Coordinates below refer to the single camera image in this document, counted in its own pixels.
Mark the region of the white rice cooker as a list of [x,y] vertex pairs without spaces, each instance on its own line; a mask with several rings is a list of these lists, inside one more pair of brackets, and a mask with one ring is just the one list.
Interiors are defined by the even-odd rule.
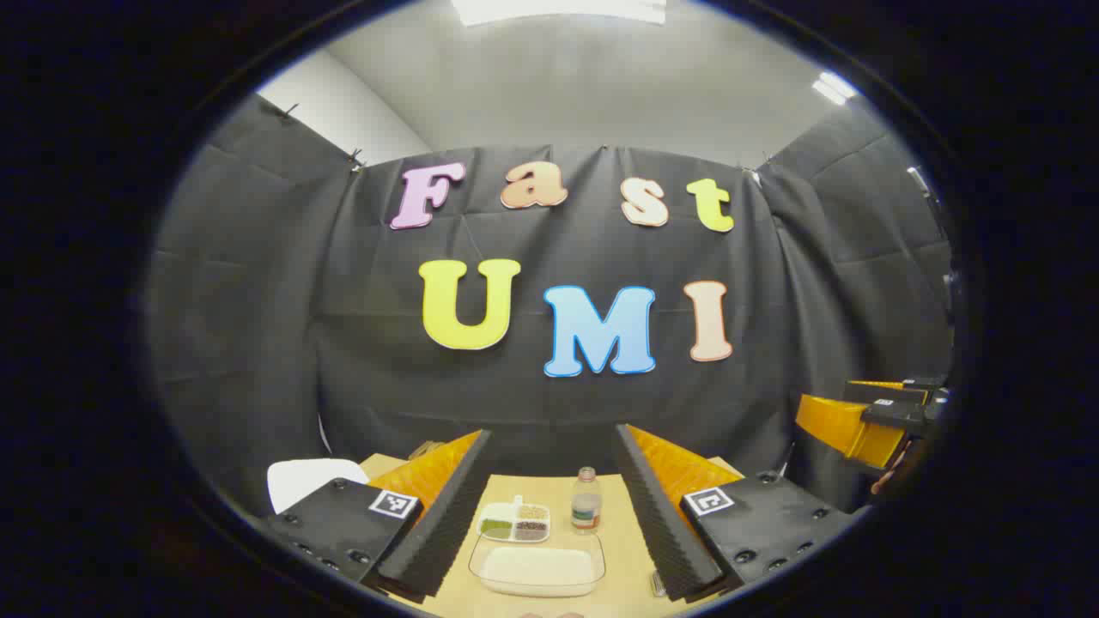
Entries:
[[282,514],[328,482],[352,481],[365,485],[369,477],[357,462],[341,457],[310,457],[271,463],[266,472],[271,511]]

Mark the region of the black backdrop cloth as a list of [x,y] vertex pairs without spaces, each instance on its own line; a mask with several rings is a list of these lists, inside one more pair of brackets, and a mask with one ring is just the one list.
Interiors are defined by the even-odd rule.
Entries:
[[802,394],[950,367],[950,243],[861,103],[758,172],[628,146],[480,146],[352,172],[252,99],[196,148],[149,266],[162,402],[255,515],[299,457],[492,433],[506,475],[613,470],[632,423],[852,510]]

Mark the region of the white divided grain dish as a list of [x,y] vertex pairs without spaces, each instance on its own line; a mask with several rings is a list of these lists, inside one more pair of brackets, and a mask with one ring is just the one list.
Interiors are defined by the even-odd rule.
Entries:
[[550,539],[550,508],[529,503],[522,495],[488,503],[479,510],[475,532],[486,539],[511,543],[539,543]]

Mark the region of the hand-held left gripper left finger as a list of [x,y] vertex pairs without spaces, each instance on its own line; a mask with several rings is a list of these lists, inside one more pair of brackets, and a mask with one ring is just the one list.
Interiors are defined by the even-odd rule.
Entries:
[[490,477],[489,430],[477,430],[377,481],[334,477],[264,525],[288,550],[408,602],[436,596]]

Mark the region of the clear plastic bottle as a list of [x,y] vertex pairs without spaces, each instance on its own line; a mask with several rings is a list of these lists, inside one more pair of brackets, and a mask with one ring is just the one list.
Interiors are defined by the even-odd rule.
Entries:
[[578,470],[570,503],[570,523],[578,536],[588,536],[599,528],[602,512],[602,490],[597,472],[586,466]]

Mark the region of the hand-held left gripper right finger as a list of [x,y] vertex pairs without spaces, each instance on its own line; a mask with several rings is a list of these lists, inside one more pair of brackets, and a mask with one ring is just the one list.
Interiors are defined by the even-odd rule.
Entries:
[[615,461],[674,602],[790,570],[861,517],[771,470],[740,475],[632,424],[617,424]]

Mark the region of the clear tray of rice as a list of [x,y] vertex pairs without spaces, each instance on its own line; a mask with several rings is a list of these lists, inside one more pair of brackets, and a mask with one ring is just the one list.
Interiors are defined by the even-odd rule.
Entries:
[[593,593],[607,574],[600,536],[550,536],[542,542],[506,542],[480,536],[468,570],[482,587],[509,596],[576,598]]

